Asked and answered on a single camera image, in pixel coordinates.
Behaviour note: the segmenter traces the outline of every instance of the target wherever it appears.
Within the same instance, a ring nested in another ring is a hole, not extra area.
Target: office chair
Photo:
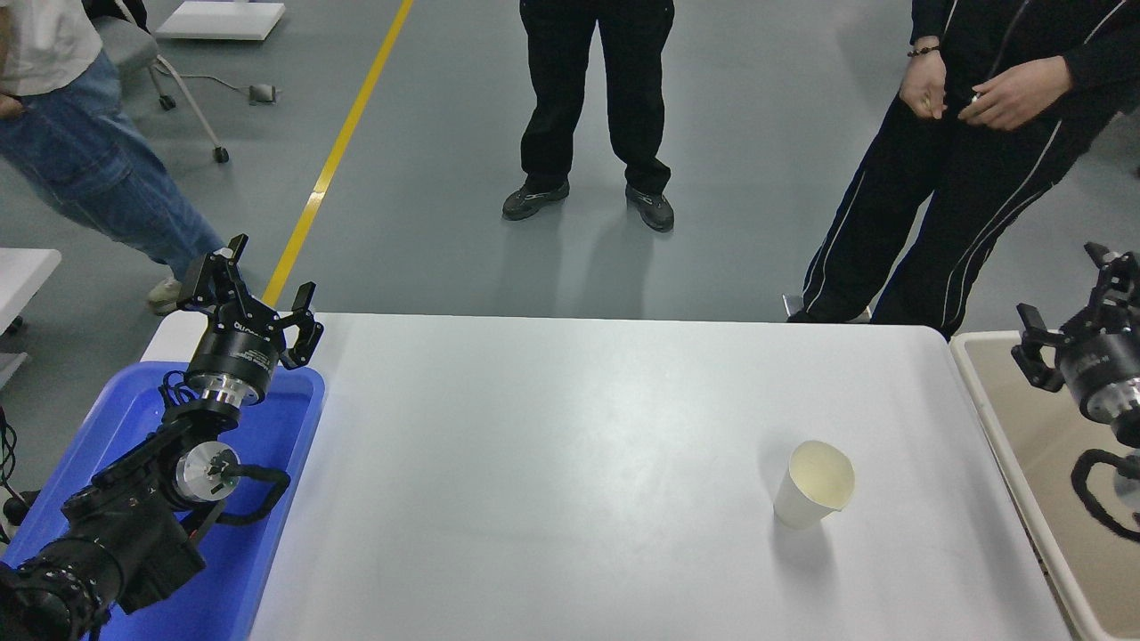
[[[174,71],[174,67],[166,62],[166,58],[162,57],[162,54],[158,51],[158,42],[149,32],[135,22],[135,15],[127,8],[123,0],[114,0],[114,2],[122,13],[123,18],[100,16],[92,18],[91,24],[99,32],[99,36],[103,39],[103,49],[107,52],[107,57],[111,58],[115,68],[119,70],[120,75],[146,68],[150,74],[150,82],[154,83],[155,90],[158,91],[158,104],[162,105],[164,111],[170,111],[174,108],[176,103],[173,98],[163,91],[162,86],[158,83],[158,70],[163,70],[164,73],[173,79],[178,89],[181,90],[182,96],[186,97],[186,102],[190,105],[190,109],[194,111],[194,115],[198,116],[198,122],[202,123],[206,136],[213,143],[214,161],[219,163],[228,162],[229,152],[226,151],[226,147],[222,147],[218,136],[210,127],[210,123],[206,122],[206,116],[202,114],[198,104],[190,96],[190,90],[186,87],[186,82],[182,81],[182,76]]]

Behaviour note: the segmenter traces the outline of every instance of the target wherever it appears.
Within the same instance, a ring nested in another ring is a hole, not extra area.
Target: robotic arm
[[[0,639],[78,641],[90,632],[96,641],[114,603],[130,614],[166,599],[205,568],[197,543],[214,524],[256,522],[288,487],[284,471],[243,465],[217,440],[237,427],[243,403],[264,399],[277,363],[308,364],[324,332],[309,309],[312,283],[284,317],[250,294],[237,271],[246,241],[203,257],[182,285],[179,308],[210,318],[184,374],[197,397],[164,393],[155,431],[64,503],[67,532],[16,568],[0,563]],[[272,488],[252,513],[225,513],[242,477]]]
[[[1029,384],[1056,392],[1068,383],[1081,414],[1110,425],[1122,445],[1140,448],[1140,266],[1132,252],[1122,255],[1094,243],[1084,249],[1099,269],[1089,303],[1057,332],[1045,327],[1035,307],[1017,306],[1025,330],[1012,356]],[[1044,347],[1056,350],[1054,366],[1042,358]],[[1070,477],[1093,518],[1116,535],[1140,542],[1140,532],[1116,522],[1089,492],[1089,474],[1098,463],[1116,468],[1117,494],[1124,495],[1140,482],[1140,449],[1129,456],[1090,449]],[[1140,514],[1133,519],[1140,525]]]

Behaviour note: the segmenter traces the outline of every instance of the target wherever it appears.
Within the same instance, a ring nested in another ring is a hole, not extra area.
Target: chair leg
[[[150,82],[154,83],[154,90],[158,92],[158,104],[162,105],[162,111],[169,112],[170,109],[178,106],[174,99],[162,90],[162,84],[158,83],[158,72],[154,70],[154,65],[146,67],[146,71],[150,74]]]
[[[226,147],[221,146],[221,140],[218,139],[218,136],[213,132],[210,123],[206,122],[206,116],[203,115],[202,109],[198,108],[198,104],[194,100],[194,96],[190,95],[190,90],[186,87],[186,82],[182,81],[182,76],[178,74],[169,62],[166,62],[166,58],[158,56],[156,59],[158,60],[158,64],[170,72],[170,76],[174,79],[174,84],[178,84],[178,89],[182,92],[186,102],[190,105],[190,109],[194,111],[194,115],[198,116],[198,122],[201,122],[202,128],[206,130],[206,136],[210,137],[210,141],[214,145],[214,161],[219,163],[227,162],[229,160],[229,152],[226,151]]]

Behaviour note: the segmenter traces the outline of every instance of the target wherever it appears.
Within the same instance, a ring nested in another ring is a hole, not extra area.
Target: hand
[[[937,44],[937,39],[914,42],[914,48]],[[942,54],[930,51],[911,58],[906,65],[906,75],[898,88],[898,97],[906,103],[914,115],[921,119],[940,120],[946,111],[946,63]]]
[[[1012,131],[1036,117],[1072,88],[1073,76],[1065,58],[1029,60],[974,87],[980,96],[958,117],[969,124]]]
[[[0,120],[11,120],[24,115],[24,105],[11,96],[0,94]]]

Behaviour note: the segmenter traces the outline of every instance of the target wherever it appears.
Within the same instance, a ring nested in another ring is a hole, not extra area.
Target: blue plastic tray
[[[157,387],[172,370],[184,371],[186,364],[138,363],[107,382],[5,553],[6,563],[15,567],[64,534],[67,521],[59,512],[64,501],[158,427],[163,405]],[[252,526],[214,526],[199,545],[206,569],[165,601],[130,616],[115,608],[103,628],[104,641],[244,641],[249,636],[324,397],[320,374],[278,368],[266,400],[242,408],[237,429],[220,440],[233,446],[243,463],[287,471],[293,479],[288,490],[268,518]],[[268,489],[267,484],[243,480],[226,511],[252,511]]]

